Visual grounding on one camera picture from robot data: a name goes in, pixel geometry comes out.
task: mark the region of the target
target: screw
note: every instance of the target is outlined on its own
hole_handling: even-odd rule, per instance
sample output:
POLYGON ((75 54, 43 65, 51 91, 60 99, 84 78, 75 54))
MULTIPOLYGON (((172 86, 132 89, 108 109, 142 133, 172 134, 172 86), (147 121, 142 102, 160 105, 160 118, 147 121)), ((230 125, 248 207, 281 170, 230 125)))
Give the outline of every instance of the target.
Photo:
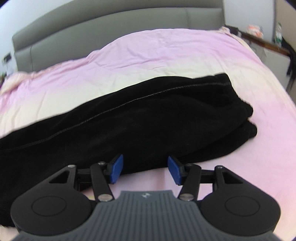
POLYGON ((182 201, 192 201, 194 199, 194 196, 190 193, 183 193, 179 196, 179 199, 181 199, 182 201))
POLYGON ((101 194, 98 196, 98 200, 100 202, 109 202, 113 199, 113 197, 110 194, 101 194))

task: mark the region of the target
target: bed sheet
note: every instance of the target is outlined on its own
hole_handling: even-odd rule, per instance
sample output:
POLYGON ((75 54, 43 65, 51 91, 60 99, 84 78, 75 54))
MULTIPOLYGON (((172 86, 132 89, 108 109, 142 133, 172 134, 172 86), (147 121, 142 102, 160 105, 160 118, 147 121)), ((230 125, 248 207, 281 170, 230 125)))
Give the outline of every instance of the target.
MULTIPOLYGON (((224 165, 273 196, 281 207, 275 234, 296 236, 296 108, 272 72, 248 45, 227 29, 158 29, 123 36, 88 57, 38 73, 16 73, 0 90, 0 137, 38 120, 64 113, 96 97, 158 76, 197 78, 225 72, 237 94, 254 109, 257 136, 222 158, 199 163, 224 165)), ((173 190, 167 168, 123 175, 111 189, 173 190)), ((202 185, 199 199, 210 192, 202 185)))

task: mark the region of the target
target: white stitching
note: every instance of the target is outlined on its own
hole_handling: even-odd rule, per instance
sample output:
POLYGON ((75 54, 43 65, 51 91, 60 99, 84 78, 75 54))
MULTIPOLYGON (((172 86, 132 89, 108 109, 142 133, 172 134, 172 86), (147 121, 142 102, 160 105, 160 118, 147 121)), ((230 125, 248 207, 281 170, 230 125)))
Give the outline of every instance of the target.
POLYGON ((146 95, 146 96, 143 96, 143 97, 140 97, 140 98, 137 98, 137 99, 130 100, 130 101, 128 101, 128 102, 126 102, 124 104, 121 104, 121 105, 119 105, 117 107, 114 107, 114 108, 105 110, 105 111, 103 111, 103 112, 101 112, 99 114, 96 114, 93 117, 90 117, 90 118, 88 118, 88 119, 86 119, 86 120, 84 120, 84 121, 82 121, 82 122, 80 122, 80 123, 78 123, 76 125, 73 125, 71 127, 68 127, 68 128, 63 129, 63 130, 60 130, 57 133, 54 133, 54 134, 52 134, 51 136, 49 136, 47 138, 44 138, 44 139, 41 139, 41 140, 38 140, 38 141, 34 141, 34 142, 31 142, 31 143, 28 143, 28 144, 24 144, 24 145, 21 145, 21 146, 18 146, 18 147, 4 149, 4 151, 12 151, 12 150, 23 149, 23 148, 26 148, 26 147, 29 147, 29 146, 33 146, 33 145, 37 145, 37 144, 43 143, 45 141, 48 141, 48 140, 56 137, 59 134, 62 134, 64 132, 68 131, 68 130, 71 130, 71 129, 75 128, 75 127, 78 127, 78 126, 80 126, 80 125, 82 125, 82 124, 84 124, 84 123, 86 123, 86 122, 88 122, 88 121, 90 121, 90 120, 92 120, 92 119, 94 119, 94 118, 96 118, 96 117, 104 114, 104 113, 110 112, 110 111, 112 111, 114 109, 117 109, 117 108, 119 108, 121 106, 124 106, 124 105, 126 105, 128 103, 134 102, 136 100, 144 99, 144 98, 147 98, 147 97, 150 97, 150 96, 154 96, 154 95, 158 95, 158 94, 161 94, 163 92, 167 92, 167 91, 171 91, 171 90, 188 88, 188 87, 194 87, 194 86, 206 86, 206 85, 221 85, 221 86, 226 86, 226 85, 231 85, 231 83, 230 82, 227 82, 227 83, 217 83, 217 82, 214 82, 214 83, 192 84, 192 85, 184 85, 184 86, 173 87, 173 88, 170 88, 170 89, 159 91, 159 92, 156 92, 156 93, 153 93, 153 94, 150 94, 150 95, 146 95))

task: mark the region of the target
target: white logo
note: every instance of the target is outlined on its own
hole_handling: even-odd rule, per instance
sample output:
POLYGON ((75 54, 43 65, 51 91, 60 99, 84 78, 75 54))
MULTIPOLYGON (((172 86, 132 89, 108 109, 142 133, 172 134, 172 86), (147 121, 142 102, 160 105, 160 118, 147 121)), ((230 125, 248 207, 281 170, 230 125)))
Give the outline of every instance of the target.
POLYGON ((147 193, 147 192, 144 193, 144 194, 142 194, 142 197, 143 197, 143 198, 148 198, 148 197, 150 197, 150 196, 151 196, 151 194, 150 194, 150 193, 147 193))

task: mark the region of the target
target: bed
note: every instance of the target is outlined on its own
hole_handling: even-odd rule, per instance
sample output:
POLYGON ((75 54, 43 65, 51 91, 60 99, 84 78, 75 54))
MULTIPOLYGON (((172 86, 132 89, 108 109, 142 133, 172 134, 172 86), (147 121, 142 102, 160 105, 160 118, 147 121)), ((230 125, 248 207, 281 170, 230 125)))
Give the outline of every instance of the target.
MULTIPOLYGON (((253 106, 257 136, 233 153, 199 163, 224 165, 276 199, 274 233, 296 236, 296 108, 272 72, 224 25, 223 1, 74 0, 37 19, 12 40, 18 73, 0 89, 0 137, 82 103, 158 76, 225 72, 253 106)), ((123 175, 121 190, 173 190, 167 168, 123 175)), ((211 192, 204 185, 199 199, 211 192)), ((92 198, 91 190, 85 195, 92 198)), ((15 230, 1 227, 0 240, 15 230)))

